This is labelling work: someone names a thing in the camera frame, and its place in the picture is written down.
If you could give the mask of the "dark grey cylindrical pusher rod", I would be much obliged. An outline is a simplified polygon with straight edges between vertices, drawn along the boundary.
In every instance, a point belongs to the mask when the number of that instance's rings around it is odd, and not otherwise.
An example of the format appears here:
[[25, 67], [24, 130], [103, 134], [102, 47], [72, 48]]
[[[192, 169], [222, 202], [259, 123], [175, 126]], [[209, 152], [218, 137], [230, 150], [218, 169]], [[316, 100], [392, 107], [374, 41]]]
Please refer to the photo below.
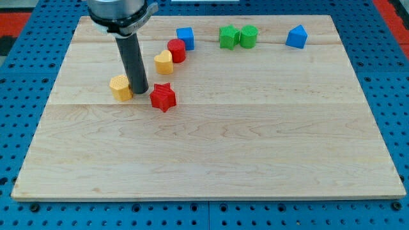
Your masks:
[[127, 38], [117, 38], [116, 44], [132, 92], [134, 94], [147, 92], [149, 85], [137, 35], [134, 33]]

